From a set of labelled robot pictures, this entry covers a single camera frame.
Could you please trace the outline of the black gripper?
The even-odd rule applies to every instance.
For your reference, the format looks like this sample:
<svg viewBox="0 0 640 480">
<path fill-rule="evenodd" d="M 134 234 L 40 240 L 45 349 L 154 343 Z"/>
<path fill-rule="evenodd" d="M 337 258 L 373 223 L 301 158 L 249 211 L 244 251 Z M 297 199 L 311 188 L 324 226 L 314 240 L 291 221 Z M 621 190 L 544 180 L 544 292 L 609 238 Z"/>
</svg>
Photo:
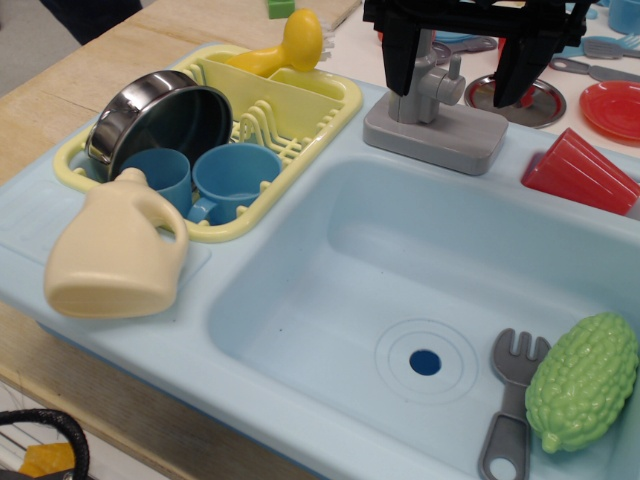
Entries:
<svg viewBox="0 0 640 480">
<path fill-rule="evenodd" d="M 421 28 L 501 37 L 493 105 L 503 108 L 519 101 L 545 69 L 537 40 L 578 44 L 589 9 L 588 1 L 525 1 L 520 7 L 502 1 L 366 1 L 363 20 L 383 32 L 386 85 L 399 96 L 411 87 Z"/>
</svg>

